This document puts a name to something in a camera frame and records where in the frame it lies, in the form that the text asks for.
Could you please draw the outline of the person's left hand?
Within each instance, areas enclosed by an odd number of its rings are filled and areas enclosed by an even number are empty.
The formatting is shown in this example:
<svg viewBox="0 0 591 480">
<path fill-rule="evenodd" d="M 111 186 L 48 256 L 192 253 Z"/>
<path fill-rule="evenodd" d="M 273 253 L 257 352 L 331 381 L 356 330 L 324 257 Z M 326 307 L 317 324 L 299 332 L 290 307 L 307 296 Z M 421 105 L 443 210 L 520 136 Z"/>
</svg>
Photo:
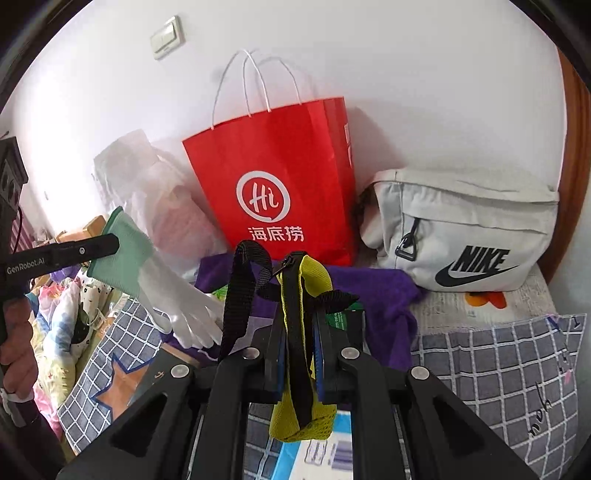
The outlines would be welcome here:
<svg viewBox="0 0 591 480">
<path fill-rule="evenodd" d="M 1 344 L 1 364 L 8 367 L 3 386 L 9 394 L 25 400 L 38 377 L 38 366 L 31 345 L 31 307 L 26 297 L 20 297 L 5 302 L 3 312 L 7 339 Z"/>
</svg>

